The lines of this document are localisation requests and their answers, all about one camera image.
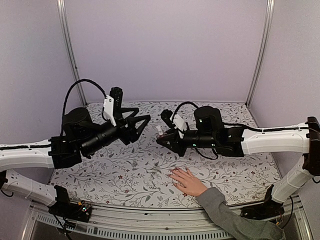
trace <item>small white object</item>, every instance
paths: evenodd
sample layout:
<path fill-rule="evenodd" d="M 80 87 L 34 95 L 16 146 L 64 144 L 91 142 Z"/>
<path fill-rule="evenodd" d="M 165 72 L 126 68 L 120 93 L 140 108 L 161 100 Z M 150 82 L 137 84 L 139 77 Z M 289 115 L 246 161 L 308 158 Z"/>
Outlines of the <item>small white object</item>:
<path fill-rule="evenodd" d="M 286 126 L 286 128 L 299 128 L 299 130 L 282 130 L 267 131 L 268 128 L 260 128 L 263 132 L 245 129 L 241 142 L 242 150 L 245 155 L 254 153 L 268 152 L 298 152 L 309 153 L 308 129 L 300 129 L 308 127 L 307 124 L 300 123 L 298 125 Z"/>
<path fill-rule="evenodd" d="M 30 146 L 30 145 L 49 145 L 49 140 L 38 141 L 34 143 L 24 144 L 0 144 L 2 147 L 15 147 L 15 146 Z M 19 169 L 19 168 L 54 168 L 54 162 L 52 157 L 49 156 L 51 147 L 44 148 L 20 148 L 11 150 L 0 150 L 0 172 L 8 169 Z"/>
<path fill-rule="evenodd" d="M 186 121 L 181 116 L 179 116 L 178 114 L 176 114 L 174 116 L 173 123 L 182 132 L 187 130 Z M 180 135 L 180 138 L 183 139 L 184 138 L 184 134 L 181 131 L 179 131 L 179 135 Z"/>
<path fill-rule="evenodd" d="M 282 204 L 290 195 L 300 189 L 314 176 L 308 170 L 303 169 L 305 157 L 301 156 L 298 163 L 272 188 L 272 200 Z"/>
<path fill-rule="evenodd" d="M 114 118 L 114 98 L 107 95 L 103 102 L 103 115 L 106 119 L 111 121 L 111 124 L 115 127 L 117 126 L 116 120 Z"/>
<path fill-rule="evenodd" d="M 164 134 L 164 131 L 162 130 L 162 127 L 160 125 L 156 126 L 156 129 L 158 130 L 159 136 L 162 136 Z"/>
<path fill-rule="evenodd" d="M 23 195 L 25 198 L 32 199 L 46 206 L 54 205 L 57 191 L 52 185 L 45 185 L 30 178 L 20 175 L 14 170 L 7 170 L 5 178 L 8 182 L 4 183 L 2 190 Z"/>

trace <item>black mount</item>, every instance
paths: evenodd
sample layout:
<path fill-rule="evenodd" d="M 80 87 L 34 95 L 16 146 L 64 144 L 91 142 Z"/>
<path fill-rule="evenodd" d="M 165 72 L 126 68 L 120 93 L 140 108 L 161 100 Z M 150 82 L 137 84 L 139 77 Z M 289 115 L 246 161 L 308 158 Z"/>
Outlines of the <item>black mount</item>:
<path fill-rule="evenodd" d="M 304 157 L 303 169 L 308 170 L 314 176 L 320 176 L 320 125 L 314 116 L 308 117 L 306 122 L 308 127 L 316 131 L 309 130 L 307 137 L 309 141 L 309 154 Z"/>
<path fill-rule="evenodd" d="M 7 176 L 7 171 L 0 172 L 0 189 L 5 183 L 8 182 L 8 179 L 6 178 L 6 176 Z"/>
<path fill-rule="evenodd" d="M 68 192 L 64 187 L 55 185 L 54 188 L 57 195 L 55 198 L 56 203 L 48 207 L 49 213 L 66 219 L 88 223 L 92 213 L 91 205 L 88 203 L 81 205 L 71 203 Z"/>
<path fill-rule="evenodd" d="M 271 185 L 267 189 L 263 203 L 243 207 L 241 209 L 241 217 L 246 219 L 262 220 L 284 214 L 285 210 L 283 203 L 278 203 L 272 200 L 271 193 L 273 187 L 274 185 Z"/>
<path fill-rule="evenodd" d="M 79 147 L 74 142 L 67 141 L 67 137 L 53 136 L 50 140 L 52 157 L 55 169 L 66 169 L 82 162 Z"/>

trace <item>table surface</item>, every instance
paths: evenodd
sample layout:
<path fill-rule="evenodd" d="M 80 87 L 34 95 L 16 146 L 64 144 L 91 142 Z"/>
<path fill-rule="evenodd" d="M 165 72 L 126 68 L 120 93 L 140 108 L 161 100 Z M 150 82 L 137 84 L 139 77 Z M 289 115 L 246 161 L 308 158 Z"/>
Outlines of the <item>table surface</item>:
<path fill-rule="evenodd" d="M 167 129 L 160 113 L 164 109 L 174 111 L 178 104 L 124 102 L 123 107 L 138 107 L 138 115 L 151 115 L 151 121 L 139 140 L 127 146 L 117 140 L 97 151 L 92 159 L 83 158 L 82 163 L 71 168 L 56 169 L 50 184 L 65 187 L 74 200 L 127 207 L 198 208 L 200 206 L 196 199 L 182 194 L 166 176 L 176 167 L 188 167 L 207 187 L 218 188 L 229 206 L 263 200 L 268 186 L 280 179 L 270 153 L 245 157 L 219 156 L 217 160 L 209 160 L 199 156 L 193 149 L 188 149 L 184 157 L 179 157 L 156 143 L 156 126 Z M 220 109 L 226 123 L 256 127 L 248 108 L 242 103 L 196 104 Z M 92 120 L 102 124 L 102 104 L 91 103 L 87 108 Z M 189 105 L 179 111 L 191 129 L 195 128 L 193 112 L 193 106 Z M 200 151 L 208 157 L 214 157 L 210 149 Z"/>

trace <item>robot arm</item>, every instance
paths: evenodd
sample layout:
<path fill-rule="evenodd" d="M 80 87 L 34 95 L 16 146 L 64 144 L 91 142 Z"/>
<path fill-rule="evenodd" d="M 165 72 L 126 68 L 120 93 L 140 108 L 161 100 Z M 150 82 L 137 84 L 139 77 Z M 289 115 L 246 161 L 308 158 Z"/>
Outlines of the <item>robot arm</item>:
<path fill-rule="evenodd" d="M 0 145 L 0 189 L 43 203 L 54 215 L 88 222 L 91 216 L 89 203 L 71 203 L 65 188 L 33 181 L 12 169 L 70 168 L 81 163 L 82 156 L 91 158 L 96 151 L 118 139 L 125 145 L 134 143 L 151 117 L 136 116 L 138 108 L 122 108 L 122 96 L 121 88 L 111 89 L 103 103 L 106 122 L 101 125 L 92 122 L 86 108 L 78 107 L 63 117 L 65 136 L 27 144 Z M 131 114 L 123 117 L 123 113 L 128 112 Z"/>
<path fill-rule="evenodd" d="M 297 164 L 280 181 L 271 185 L 264 203 L 242 209 L 242 216 L 263 219 L 283 213 L 284 201 L 314 176 L 320 176 L 320 125 L 315 117 L 298 125 L 252 128 L 222 122 L 220 111 L 203 106 L 194 111 L 197 130 L 175 124 L 173 113 L 164 110 L 161 118 L 170 127 L 157 143 L 184 156 L 187 148 L 208 148 L 226 157 L 243 157 L 263 152 L 302 153 Z"/>

